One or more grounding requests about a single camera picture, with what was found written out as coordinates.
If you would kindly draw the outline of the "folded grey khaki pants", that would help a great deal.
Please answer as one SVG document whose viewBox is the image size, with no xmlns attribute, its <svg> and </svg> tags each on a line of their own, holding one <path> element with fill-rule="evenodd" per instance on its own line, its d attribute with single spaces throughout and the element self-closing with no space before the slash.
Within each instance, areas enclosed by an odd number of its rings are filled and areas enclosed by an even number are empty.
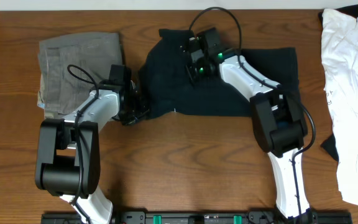
<svg viewBox="0 0 358 224">
<path fill-rule="evenodd" d="M 96 83 L 109 78 L 111 65 L 122 65 L 122 45 L 116 32 L 81 32 L 39 42 L 41 71 L 37 106 L 45 118 L 74 112 Z"/>
</svg>

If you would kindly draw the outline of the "black garment under white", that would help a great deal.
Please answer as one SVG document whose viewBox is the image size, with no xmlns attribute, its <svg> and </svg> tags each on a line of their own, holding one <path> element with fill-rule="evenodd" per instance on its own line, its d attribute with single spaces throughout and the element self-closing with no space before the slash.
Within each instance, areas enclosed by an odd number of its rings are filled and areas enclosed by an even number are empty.
<svg viewBox="0 0 358 224">
<path fill-rule="evenodd" d="M 336 149 L 336 139 L 334 134 L 330 135 L 320 145 L 336 162 L 339 161 L 339 156 Z"/>
</svg>

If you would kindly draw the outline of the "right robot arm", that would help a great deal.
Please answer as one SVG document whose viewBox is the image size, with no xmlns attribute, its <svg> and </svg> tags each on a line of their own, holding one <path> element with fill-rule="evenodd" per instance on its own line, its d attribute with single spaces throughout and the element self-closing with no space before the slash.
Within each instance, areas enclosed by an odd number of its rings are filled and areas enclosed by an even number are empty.
<svg viewBox="0 0 358 224">
<path fill-rule="evenodd" d="M 281 90 L 279 82 L 256 70 L 238 50 L 224 49 L 205 37 L 191 37 L 183 51 L 192 82 L 217 76 L 250 103 L 255 139 L 272 163 L 278 211 L 290 223 L 306 223 L 310 205 L 303 177 L 296 170 L 301 167 L 308 129 L 299 102 Z"/>
</svg>

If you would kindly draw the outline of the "black t-shirt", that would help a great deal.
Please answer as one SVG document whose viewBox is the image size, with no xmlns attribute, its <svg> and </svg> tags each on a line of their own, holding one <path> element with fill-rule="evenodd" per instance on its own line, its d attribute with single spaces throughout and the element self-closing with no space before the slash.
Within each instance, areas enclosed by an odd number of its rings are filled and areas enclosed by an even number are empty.
<svg viewBox="0 0 358 224">
<path fill-rule="evenodd" d="M 149 118 L 177 112 L 197 116 L 250 117 L 249 102 L 218 77 L 192 83 L 186 72 L 182 45 L 192 36 L 187 30 L 159 30 L 160 41 L 140 68 L 142 94 L 149 102 Z M 242 56 L 261 74 L 290 91 L 298 91 L 298 62 L 293 47 L 242 49 Z"/>
</svg>

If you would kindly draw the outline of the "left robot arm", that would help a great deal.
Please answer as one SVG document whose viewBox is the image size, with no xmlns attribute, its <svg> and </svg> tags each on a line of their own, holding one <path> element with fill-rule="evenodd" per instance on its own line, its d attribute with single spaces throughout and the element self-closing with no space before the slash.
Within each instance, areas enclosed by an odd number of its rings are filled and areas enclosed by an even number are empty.
<svg viewBox="0 0 358 224">
<path fill-rule="evenodd" d="M 99 132 L 110 121 L 134 124 L 146 113 L 132 80 L 97 84 L 70 114 L 40 125 L 35 184 L 77 212 L 80 223 L 111 223 L 113 203 L 99 188 Z"/>
</svg>

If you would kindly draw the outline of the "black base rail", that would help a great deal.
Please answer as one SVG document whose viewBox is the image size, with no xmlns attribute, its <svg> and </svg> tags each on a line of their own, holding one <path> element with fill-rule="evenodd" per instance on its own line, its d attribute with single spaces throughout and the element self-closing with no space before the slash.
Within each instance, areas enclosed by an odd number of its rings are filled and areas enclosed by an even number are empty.
<svg viewBox="0 0 358 224">
<path fill-rule="evenodd" d="M 270 211 L 251 211 L 247 213 L 114 213 L 110 224 L 352 224 L 348 212 L 316 212 L 308 211 L 301 219 L 289 218 Z"/>
</svg>

